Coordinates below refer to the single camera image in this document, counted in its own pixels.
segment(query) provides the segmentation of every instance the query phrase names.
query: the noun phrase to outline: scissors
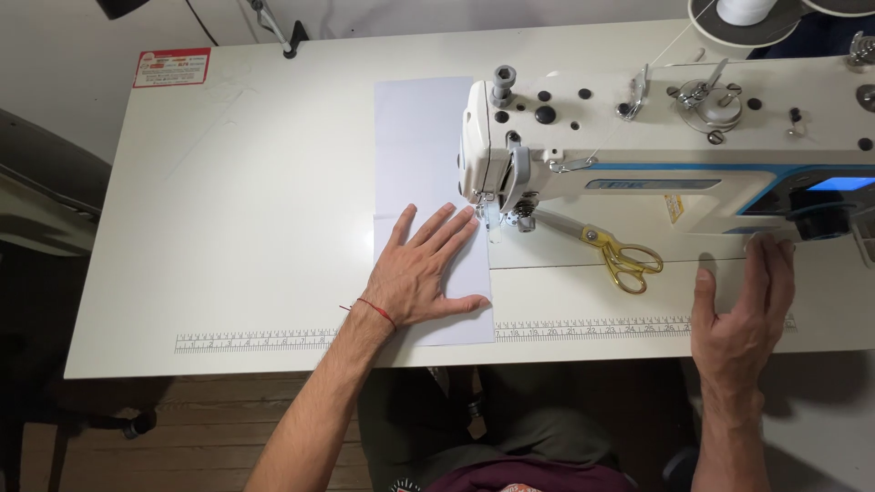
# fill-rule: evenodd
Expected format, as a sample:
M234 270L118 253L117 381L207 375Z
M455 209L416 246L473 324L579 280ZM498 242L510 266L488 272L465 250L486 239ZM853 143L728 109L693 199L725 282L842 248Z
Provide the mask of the scissors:
M576 237L590 246L601 250L607 269L611 272L613 282L622 290L630 294L642 294L648 289L644 281L645 273L659 273L662 271L662 258L655 251L637 244L624 244L617 241L609 232L584 225L559 214L553 214L545 210L536 210L533 213L536 220L548 226ZM638 261L623 254L623 250L637 250L650 257L647 261ZM638 281L640 289L631 289L620 280L620 275L628 275Z

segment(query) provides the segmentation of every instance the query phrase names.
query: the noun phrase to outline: yellow scissors handle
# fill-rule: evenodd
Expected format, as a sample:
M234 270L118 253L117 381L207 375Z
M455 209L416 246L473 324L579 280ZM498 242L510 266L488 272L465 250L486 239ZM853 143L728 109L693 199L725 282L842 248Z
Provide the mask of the yellow scissors handle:
M605 259L605 264L611 272L613 282L620 289L630 294L642 294L648 289L648 284L644 281L645 273L653 274L662 271L662 258L649 248L638 245L623 244L614 239L612 235L589 226L584 228L580 240L601 250L602 257ZM651 266L647 263L632 259L631 257L624 255L623 250L638 250L651 257L653 259L652 263L656 264L656 266ZM620 275L632 276L638 281L640 289L635 290L628 287L622 282L622 280L620 280Z

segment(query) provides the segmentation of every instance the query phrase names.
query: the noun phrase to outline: red wristband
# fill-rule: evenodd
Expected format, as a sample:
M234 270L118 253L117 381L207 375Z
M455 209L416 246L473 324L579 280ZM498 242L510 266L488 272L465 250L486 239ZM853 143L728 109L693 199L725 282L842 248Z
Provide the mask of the red wristband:
M360 300L361 302L367 304L368 306L373 307L373 308L374 308L374 309L375 309L375 310L376 310L376 311L377 311L377 312L378 312L383 318L387 319L389 323L392 323L392 327L393 327L396 331L398 330L398 327L395 325L395 322L389 317L389 314L388 314L388 313L386 313L385 311L383 311L383 310L380 309L379 307L374 306L373 304L367 302L365 299L358 298L358 299L356 299L356 300Z

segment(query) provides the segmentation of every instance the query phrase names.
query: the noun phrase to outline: pants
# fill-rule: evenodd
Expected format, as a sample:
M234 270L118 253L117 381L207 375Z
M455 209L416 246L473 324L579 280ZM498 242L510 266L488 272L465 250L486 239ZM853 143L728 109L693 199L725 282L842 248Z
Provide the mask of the pants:
M573 407L567 363L479 366L486 434L468 433L425 368L374 369L359 396L374 492L399 478L425 489L456 468L504 456L617 468L606 432Z

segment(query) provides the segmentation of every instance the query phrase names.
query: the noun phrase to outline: sewing machine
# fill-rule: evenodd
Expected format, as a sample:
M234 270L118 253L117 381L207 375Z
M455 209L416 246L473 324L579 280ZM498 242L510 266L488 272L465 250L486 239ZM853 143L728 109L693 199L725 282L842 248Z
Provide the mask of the sewing machine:
M471 88L459 192L521 232L541 201L656 194L685 233L848 234L875 208L873 40L843 57L617 74L498 67Z

